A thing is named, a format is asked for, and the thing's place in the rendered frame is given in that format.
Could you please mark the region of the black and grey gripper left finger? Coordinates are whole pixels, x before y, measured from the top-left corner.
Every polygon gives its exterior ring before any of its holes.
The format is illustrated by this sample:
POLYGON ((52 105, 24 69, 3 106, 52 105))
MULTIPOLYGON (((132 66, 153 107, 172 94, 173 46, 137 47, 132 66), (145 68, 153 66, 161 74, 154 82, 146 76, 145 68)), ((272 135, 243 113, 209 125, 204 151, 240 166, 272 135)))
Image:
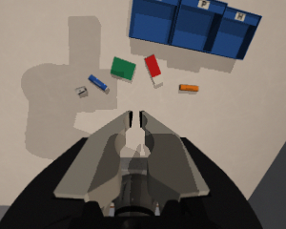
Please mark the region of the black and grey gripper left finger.
POLYGON ((132 127, 127 111, 88 137, 82 137, 39 173, 0 220, 0 229, 45 229, 82 216, 87 201, 97 201, 109 216, 121 189, 120 151, 132 127))

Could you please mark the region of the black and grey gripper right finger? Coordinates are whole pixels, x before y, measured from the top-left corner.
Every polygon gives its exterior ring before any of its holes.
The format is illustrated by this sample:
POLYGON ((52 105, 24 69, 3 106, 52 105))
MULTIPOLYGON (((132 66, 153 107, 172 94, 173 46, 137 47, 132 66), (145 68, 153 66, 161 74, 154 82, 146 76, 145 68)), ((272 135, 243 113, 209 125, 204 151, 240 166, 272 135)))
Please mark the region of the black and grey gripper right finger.
POLYGON ((186 137, 181 137, 145 111, 140 128, 150 150, 147 188, 161 214, 176 199, 181 214, 207 220, 221 229, 263 229, 235 183, 186 137))

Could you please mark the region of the blue rack of bins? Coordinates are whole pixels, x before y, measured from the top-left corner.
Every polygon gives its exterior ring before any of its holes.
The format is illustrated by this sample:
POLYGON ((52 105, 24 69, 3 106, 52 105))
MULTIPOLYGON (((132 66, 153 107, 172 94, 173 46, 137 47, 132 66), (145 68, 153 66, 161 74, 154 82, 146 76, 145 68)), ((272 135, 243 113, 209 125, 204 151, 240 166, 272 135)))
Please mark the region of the blue rack of bins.
POLYGON ((133 0, 129 37, 243 60, 262 16, 227 6, 218 0, 133 0))

